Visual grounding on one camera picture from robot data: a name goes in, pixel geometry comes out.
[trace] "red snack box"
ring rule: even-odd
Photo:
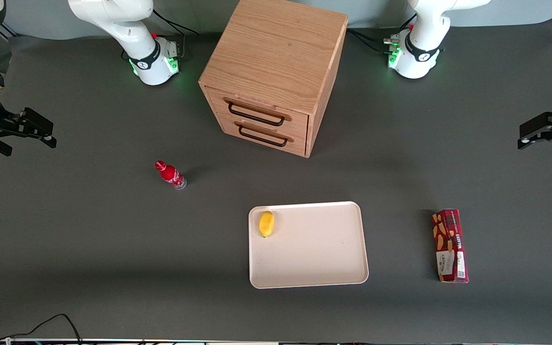
[[[445,283],[467,283],[466,252],[460,225],[460,211],[444,209],[432,216],[438,277]]]

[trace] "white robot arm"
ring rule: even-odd
[[[414,28],[385,39],[390,44],[392,55],[388,67],[410,79],[425,76],[436,65],[440,53],[438,47],[451,27],[446,11],[473,9],[488,4],[491,0],[408,0],[416,11]]]
[[[134,73],[147,85],[165,83],[178,72],[175,42],[153,38],[140,20],[153,12],[152,0],[68,0],[76,17],[114,37],[129,55]]]

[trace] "red bottle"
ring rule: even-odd
[[[186,179],[175,167],[158,160],[155,162],[155,168],[161,173],[163,181],[169,183],[173,188],[182,189],[186,187]]]

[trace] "bottle cap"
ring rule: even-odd
[[[164,163],[162,160],[158,160],[155,162],[155,168],[158,171],[164,171],[166,167],[167,167],[167,164]]]

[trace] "drawer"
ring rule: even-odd
[[[206,94],[225,133],[305,155],[308,115],[268,109],[215,88],[206,87]]]
[[[239,119],[229,114],[217,114],[217,116],[223,131],[228,135],[298,156],[305,154],[305,133],[303,136],[298,136],[294,133],[274,130],[273,127],[257,125],[255,121]]]

